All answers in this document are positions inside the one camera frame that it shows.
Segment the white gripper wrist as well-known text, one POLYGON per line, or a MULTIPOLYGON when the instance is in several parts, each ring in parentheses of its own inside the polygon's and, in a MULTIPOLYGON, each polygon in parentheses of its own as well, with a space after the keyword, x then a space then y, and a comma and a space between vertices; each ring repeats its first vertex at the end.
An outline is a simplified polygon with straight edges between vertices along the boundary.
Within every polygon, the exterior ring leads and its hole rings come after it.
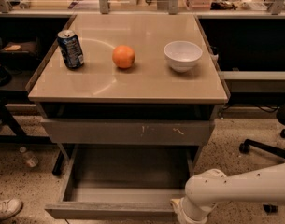
POLYGON ((181 198, 170 202, 180 224, 206 224, 207 214, 191 201, 181 198))

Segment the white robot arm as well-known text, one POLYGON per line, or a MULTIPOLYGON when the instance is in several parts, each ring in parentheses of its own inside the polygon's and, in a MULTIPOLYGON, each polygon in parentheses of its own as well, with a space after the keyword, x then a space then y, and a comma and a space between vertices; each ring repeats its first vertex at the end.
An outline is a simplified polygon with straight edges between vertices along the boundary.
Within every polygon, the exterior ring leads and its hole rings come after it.
POLYGON ((181 199, 171 199, 180 224, 205 224, 219 203, 255 202, 285 205, 285 163, 240 175, 219 169, 194 175, 181 199))

